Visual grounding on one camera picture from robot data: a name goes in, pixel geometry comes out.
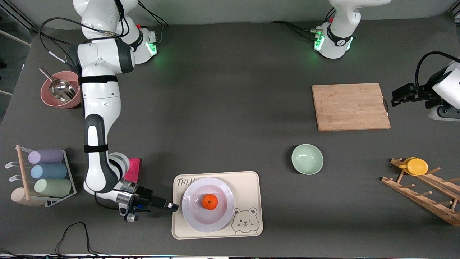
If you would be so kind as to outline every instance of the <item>yellow cup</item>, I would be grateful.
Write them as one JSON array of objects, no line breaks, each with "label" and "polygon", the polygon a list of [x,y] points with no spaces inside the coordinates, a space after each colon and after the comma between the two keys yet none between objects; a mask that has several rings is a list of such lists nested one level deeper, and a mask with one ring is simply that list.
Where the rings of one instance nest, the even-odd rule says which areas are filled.
[{"label": "yellow cup", "polygon": [[421,176],[428,172],[428,164],[417,157],[406,159],[402,165],[398,165],[398,167],[412,176]]}]

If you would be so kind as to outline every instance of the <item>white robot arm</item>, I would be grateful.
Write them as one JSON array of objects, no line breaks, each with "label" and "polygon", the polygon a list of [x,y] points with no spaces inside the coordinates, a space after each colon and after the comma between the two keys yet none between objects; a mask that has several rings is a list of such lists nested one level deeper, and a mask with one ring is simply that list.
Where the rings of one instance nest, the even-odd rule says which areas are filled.
[{"label": "white robot arm", "polygon": [[[453,62],[419,85],[420,66],[426,57],[438,54]],[[434,120],[460,121],[460,59],[443,52],[429,52],[420,59],[415,72],[415,84],[408,83],[393,91],[391,106],[396,107],[405,102],[426,101],[428,117]]]},{"label": "white robot arm", "polygon": [[391,0],[329,0],[336,13],[333,22],[326,21],[316,27],[314,50],[328,59],[338,59],[350,49],[353,32],[361,21],[358,8],[382,6]]},{"label": "white robot arm", "polygon": [[[148,205],[177,211],[178,206],[166,199],[153,196],[151,190],[123,180],[129,168],[129,159],[121,153],[108,153],[107,137],[110,128],[120,115],[121,100],[116,74],[129,73],[134,69],[138,56],[142,56],[139,45],[137,55],[132,43],[141,32],[130,18],[124,22],[119,16],[120,5],[125,12],[136,6],[137,0],[74,0],[75,9],[82,16],[82,24],[124,38],[105,38],[107,35],[82,27],[89,43],[78,45],[78,61],[81,66],[81,84],[85,109],[85,152],[88,154],[88,171],[84,189],[95,198],[112,200],[126,221],[137,221],[136,212],[145,211]],[[151,57],[140,57],[145,60]]]}]

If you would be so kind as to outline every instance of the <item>dark gray tabletop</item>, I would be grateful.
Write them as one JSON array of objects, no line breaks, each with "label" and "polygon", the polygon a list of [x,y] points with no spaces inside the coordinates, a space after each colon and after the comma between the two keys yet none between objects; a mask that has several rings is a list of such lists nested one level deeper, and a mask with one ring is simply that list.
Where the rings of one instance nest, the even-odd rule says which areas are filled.
[{"label": "dark gray tabletop", "polygon": [[[316,23],[305,23],[309,28]],[[75,42],[76,31],[63,32]],[[264,231],[260,236],[175,240],[171,214],[154,210],[125,223],[83,190],[51,208],[10,200],[20,183],[0,177],[0,247],[14,253],[51,253],[71,223],[88,225],[92,248],[112,254],[245,257],[458,258],[460,230],[379,181],[395,177],[391,157],[416,156],[440,177],[458,177],[459,123],[426,116],[423,103],[390,109],[391,129],[319,132],[311,86],[378,82],[387,100],[414,81],[423,54],[460,54],[452,15],[363,21],[352,48],[338,60],[312,50],[282,24],[172,26],[159,55],[119,75],[121,115],[109,134],[112,152],[141,157],[139,183],[172,198],[178,174],[256,171]],[[430,57],[421,82],[449,60]],[[17,159],[14,147],[68,151],[78,185],[85,174],[82,110],[59,110],[40,100],[44,77],[66,67],[34,40],[0,127],[0,165]],[[316,175],[294,171],[289,156],[309,143],[323,153]],[[403,183],[430,188],[406,177]],[[433,196],[442,201],[442,196]],[[86,253],[82,228],[71,229],[63,253]]]}]

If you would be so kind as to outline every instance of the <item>white wire rack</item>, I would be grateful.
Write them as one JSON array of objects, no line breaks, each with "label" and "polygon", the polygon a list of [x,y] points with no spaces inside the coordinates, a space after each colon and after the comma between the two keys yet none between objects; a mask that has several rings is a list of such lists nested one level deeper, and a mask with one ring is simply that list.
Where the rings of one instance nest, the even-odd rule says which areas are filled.
[{"label": "white wire rack", "polygon": [[[22,151],[27,152],[27,153],[30,153],[30,152],[34,151],[32,149],[25,148],[25,147],[20,147],[20,148],[22,149]],[[67,167],[66,178],[70,181],[70,183],[72,185],[72,188],[70,188],[69,193],[63,198],[29,196],[32,200],[46,200],[45,207],[51,207],[51,206],[53,206],[53,205],[65,200],[65,199],[69,198],[70,196],[73,196],[73,195],[75,195],[77,193],[77,191],[75,189],[74,179],[72,177],[72,173],[70,172],[69,160],[67,159],[67,153],[64,150],[62,150],[62,152],[64,154],[65,166]],[[25,163],[26,168],[32,168],[33,166],[34,166],[33,164]],[[9,168],[12,168],[12,167],[18,167],[19,168],[19,163],[18,162],[10,162],[10,163],[5,165],[6,169],[9,169]],[[14,175],[14,176],[10,177],[10,182],[14,182],[14,181],[22,181],[22,177],[20,175]]]}]

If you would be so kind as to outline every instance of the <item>pink bowl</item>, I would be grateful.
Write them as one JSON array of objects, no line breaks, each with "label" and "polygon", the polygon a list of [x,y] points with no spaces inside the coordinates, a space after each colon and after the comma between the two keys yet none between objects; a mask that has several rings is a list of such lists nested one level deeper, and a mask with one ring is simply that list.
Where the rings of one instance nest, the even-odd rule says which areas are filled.
[{"label": "pink bowl", "polygon": [[55,108],[59,108],[59,109],[70,109],[70,108],[73,108],[73,107],[75,107],[75,106],[77,106],[77,105],[79,105],[81,103],[81,87],[78,84],[78,75],[77,74],[75,74],[72,71],[62,71],[62,72],[58,72],[58,73],[54,74],[53,78],[59,78],[59,79],[67,80],[72,85],[72,87],[77,91],[77,94],[75,95],[75,97],[72,100],[70,100],[70,101],[68,101],[66,103],[62,103],[61,101],[59,101],[58,99],[54,98],[54,96],[52,96],[50,94],[49,87],[50,87],[51,81],[49,79],[47,79],[43,83],[43,85],[41,86],[41,91],[40,91],[41,100],[46,105],[51,106],[51,107],[55,107]]}]

